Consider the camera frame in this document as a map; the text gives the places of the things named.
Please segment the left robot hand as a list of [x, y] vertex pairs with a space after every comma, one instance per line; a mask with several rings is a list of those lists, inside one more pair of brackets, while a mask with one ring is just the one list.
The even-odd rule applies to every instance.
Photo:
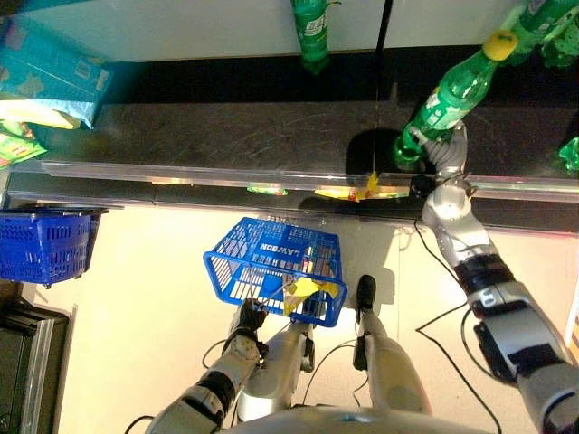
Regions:
[[246, 298], [236, 312], [237, 320], [234, 329], [256, 332], [264, 323], [267, 310], [254, 298]]

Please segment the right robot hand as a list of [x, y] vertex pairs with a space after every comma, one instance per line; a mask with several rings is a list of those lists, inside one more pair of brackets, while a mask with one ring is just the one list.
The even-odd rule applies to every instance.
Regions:
[[410, 127], [409, 134], [425, 150], [438, 179], [446, 180], [464, 173], [468, 136], [467, 127], [462, 121], [454, 125], [447, 141], [430, 140], [417, 127]]

